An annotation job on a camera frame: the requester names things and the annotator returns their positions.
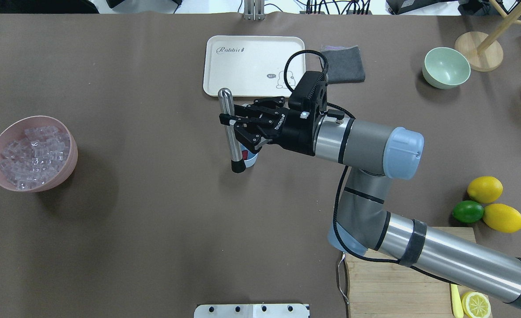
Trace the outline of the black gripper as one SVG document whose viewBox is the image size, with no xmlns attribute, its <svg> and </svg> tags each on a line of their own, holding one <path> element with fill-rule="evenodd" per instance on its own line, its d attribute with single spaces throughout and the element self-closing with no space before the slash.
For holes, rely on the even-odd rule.
<svg viewBox="0 0 521 318">
<path fill-rule="evenodd" d="M 283 149 L 315 156 L 315 135 L 321 120 L 318 111 L 309 113 L 307 119 L 301 112 L 284 107 L 285 97 L 257 98 L 252 104 L 232 105 L 232 114 L 220 114 L 222 125 L 234 125 L 236 140 L 249 152 L 257 154 L 265 144 L 279 145 Z M 277 126 L 277 137 L 267 139 L 262 135 L 248 132 L 243 124 Z"/>
</svg>

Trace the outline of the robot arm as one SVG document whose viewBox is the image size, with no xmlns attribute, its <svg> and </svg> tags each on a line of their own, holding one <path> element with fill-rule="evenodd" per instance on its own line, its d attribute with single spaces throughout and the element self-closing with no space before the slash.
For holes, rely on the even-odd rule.
<svg viewBox="0 0 521 318">
<path fill-rule="evenodd" d="M 502 102 L 450 110 L 424 108 L 416 123 L 430 140 L 403 127 L 355 117 L 324 98 L 260 98 L 233 105 L 220 97 L 232 169 L 245 170 L 239 145 L 263 145 L 343 165 L 330 219 L 329 241 L 364 259 L 368 250 L 390 256 L 432 278 L 462 284 L 521 309 L 521 257 L 469 243 L 426 224 L 448 219 L 462 195 L 479 204 L 479 219 L 498 231 L 498 248 L 521 251 L 520 106 Z"/>
</svg>

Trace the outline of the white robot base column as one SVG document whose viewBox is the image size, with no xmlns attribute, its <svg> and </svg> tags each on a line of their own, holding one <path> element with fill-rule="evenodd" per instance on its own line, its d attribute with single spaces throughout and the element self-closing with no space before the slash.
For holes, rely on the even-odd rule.
<svg viewBox="0 0 521 318">
<path fill-rule="evenodd" d="M 202 304 L 194 318 L 310 318 L 309 305 L 301 303 Z"/>
</svg>

